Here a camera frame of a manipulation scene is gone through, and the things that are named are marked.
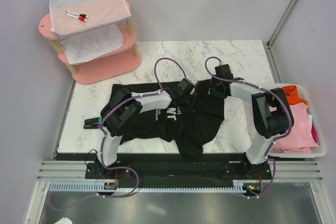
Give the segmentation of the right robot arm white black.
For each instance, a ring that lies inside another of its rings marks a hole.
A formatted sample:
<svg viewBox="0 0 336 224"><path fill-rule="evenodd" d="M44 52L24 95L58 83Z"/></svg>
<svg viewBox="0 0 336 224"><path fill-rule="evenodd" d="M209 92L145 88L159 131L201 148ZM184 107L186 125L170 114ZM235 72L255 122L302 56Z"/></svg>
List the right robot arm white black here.
<svg viewBox="0 0 336 224"><path fill-rule="evenodd" d="M243 80L226 80L212 76L209 94L219 98L239 98L252 106L257 134L245 153L247 162L240 166L241 174L248 179L259 173L277 139L291 132L294 119L282 88L267 90Z"/></svg>

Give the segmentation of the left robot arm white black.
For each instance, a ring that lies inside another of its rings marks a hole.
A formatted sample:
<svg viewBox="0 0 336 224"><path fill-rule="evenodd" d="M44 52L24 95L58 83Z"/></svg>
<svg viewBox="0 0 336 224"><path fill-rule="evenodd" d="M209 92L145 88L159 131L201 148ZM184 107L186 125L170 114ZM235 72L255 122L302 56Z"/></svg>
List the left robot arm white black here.
<svg viewBox="0 0 336 224"><path fill-rule="evenodd" d="M130 121L143 112L167 109L172 102L190 106L196 86L188 88L174 86L145 93L120 89L102 110L99 129L103 140L97 154L97 173L103 178L111 178L115 173L117 152Z"/></svg>

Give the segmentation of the black printed t-shirt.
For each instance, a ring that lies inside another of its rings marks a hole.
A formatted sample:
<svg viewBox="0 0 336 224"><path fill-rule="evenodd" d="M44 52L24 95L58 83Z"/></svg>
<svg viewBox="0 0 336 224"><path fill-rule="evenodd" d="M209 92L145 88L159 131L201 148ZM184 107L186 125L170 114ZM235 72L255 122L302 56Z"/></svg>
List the black printed t-shirt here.
<svg viewBox="0 0 336 224"><path fill-rule="evenodd" d="M203 145L211 142L224 121L224 99L208 94L210 79L201 80L196 88L193 107L176 106L137 114L126 124L120 144L140 139L160 138L175 141L183 158L198 158Z"/></svg>

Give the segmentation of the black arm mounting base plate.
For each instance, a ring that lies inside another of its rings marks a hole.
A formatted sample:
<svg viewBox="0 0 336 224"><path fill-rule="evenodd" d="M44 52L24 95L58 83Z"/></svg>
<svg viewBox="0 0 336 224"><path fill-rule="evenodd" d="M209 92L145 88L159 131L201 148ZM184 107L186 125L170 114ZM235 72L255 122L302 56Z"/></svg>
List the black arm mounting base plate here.
<svg viewBox="0 0 336 224"><path fill-rule="evenodd" d="M232 186L235 180L271 179L268 163L250 165L242 153L202 154L185 159L180 154L118 154L105 169L98 160L88 163L86 179L116 179L127 187Z"/></svg>

